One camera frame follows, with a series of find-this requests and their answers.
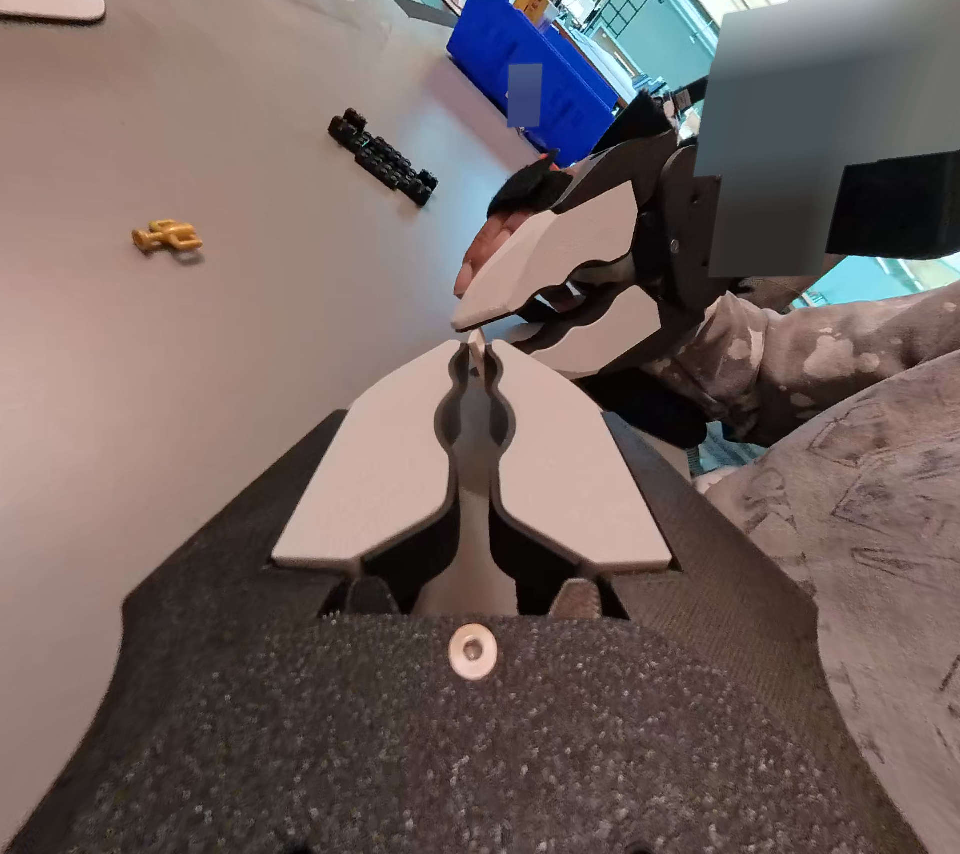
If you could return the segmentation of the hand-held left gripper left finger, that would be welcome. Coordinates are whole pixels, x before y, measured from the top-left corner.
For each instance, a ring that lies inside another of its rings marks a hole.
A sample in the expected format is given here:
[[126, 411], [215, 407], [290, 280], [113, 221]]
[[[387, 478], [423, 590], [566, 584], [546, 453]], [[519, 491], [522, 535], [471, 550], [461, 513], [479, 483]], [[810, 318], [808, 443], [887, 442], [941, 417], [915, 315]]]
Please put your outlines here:
[[447, 340], [351, 405], [271, 552], [279, 567], [360, 574], [453, 508], [466, 344]]

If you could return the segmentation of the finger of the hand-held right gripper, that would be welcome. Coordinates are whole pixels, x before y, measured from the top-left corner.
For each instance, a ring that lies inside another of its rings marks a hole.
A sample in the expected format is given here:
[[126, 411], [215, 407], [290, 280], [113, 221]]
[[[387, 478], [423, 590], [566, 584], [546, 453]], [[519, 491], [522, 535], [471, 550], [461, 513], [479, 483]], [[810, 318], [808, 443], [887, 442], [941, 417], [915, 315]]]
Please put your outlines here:
[[631, 252], [638, 217], [630, 182], [566, 212], [532, 215], [474, 276], [452, 315], [453, 330], [467, 332], [514, 315], [581, 269], [624, 260]]
[[656, 300], [637, 284], [606, 284], [578, 307], [510, 330], [510, 344], [569, 380], [592, 377], [661, 330]]

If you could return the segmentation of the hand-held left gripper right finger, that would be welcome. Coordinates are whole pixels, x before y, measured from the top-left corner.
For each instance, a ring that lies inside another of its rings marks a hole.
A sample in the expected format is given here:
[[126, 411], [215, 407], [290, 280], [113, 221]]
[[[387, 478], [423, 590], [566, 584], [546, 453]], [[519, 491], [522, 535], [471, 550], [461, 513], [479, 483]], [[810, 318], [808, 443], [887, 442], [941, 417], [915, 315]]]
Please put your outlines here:
[[486, 346], [505, 410], [497, 468], [506, 519], [593, 573], [666, 570], [672, 553], [601, 408], [505, 340]]

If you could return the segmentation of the black lego chassis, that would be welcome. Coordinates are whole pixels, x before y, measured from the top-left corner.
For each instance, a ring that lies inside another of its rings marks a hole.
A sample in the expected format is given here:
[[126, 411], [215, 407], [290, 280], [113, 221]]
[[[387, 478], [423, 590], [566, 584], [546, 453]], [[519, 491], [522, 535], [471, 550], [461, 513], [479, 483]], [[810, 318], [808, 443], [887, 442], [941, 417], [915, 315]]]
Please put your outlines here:
[[429, 170], [416, 169], [388, 140], [372, 134], [367, 119], [354, 108], [332, 116], [329, 136], [353, 157], [354, 162], [391, 191], [399, 192], [417, 208], [424, 208], [438, 186]]

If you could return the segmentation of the small gold lego piece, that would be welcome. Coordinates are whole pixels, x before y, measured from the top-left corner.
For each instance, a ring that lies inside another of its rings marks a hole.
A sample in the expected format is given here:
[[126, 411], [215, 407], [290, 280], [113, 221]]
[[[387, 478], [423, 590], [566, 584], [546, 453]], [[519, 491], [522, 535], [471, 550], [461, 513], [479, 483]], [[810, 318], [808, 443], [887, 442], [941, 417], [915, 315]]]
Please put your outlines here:
[[179, 262], [196, 261], [204, 246], [193, 225], [175, 219], [151, 221], [146, 228], [132, 230], [130, 238], [145, 257], [165, 251]]

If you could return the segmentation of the person's right hand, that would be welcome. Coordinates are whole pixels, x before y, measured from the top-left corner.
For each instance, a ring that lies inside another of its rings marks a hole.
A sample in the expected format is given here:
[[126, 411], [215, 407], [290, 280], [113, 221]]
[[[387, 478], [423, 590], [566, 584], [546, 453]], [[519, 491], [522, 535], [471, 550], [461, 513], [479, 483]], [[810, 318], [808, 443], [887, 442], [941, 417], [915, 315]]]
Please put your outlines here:
[[570, 188], [573, 174], [556, 163], [557, 151], [540, 155], [511, 175], [486, 210], [486, 223], [467, 248], [454, 283], [461, 299], [486, 263], [534, 215], [552, 210]]

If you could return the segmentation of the blue plastic bin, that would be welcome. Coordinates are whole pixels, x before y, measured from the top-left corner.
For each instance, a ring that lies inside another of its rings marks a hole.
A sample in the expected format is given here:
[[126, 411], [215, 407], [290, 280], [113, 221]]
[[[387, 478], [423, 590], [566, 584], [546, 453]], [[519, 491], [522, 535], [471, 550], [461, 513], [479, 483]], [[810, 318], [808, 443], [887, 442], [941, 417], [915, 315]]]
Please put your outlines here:
[[582, 109], [589, 132], [588, 146], [591, 147], [614, 122], [619, 95], [594, 63], [584, 56], [581, 49], [572, 43], [556, 24], [546, 29], [544, 40], [570, 68], [579, 83], [573, 100], [577, 107]]
[[605, 118], [589, 65], [554, 26], [534, 26], [509, 0], [466, 0], [447, 45], [463, 74], [506, 116], [509, 128], [562, 168], [586, 158]]

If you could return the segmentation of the person's grey sweatshirt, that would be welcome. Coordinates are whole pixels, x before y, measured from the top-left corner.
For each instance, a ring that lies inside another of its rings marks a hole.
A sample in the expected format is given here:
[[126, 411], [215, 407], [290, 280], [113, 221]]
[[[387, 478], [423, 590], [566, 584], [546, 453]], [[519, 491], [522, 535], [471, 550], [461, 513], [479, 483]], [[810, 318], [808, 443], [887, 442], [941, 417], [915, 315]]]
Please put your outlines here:
[[702, 489], [811, 593], [846, 727], [928, 852], [959, 851], [958, 427], [953, 352]]

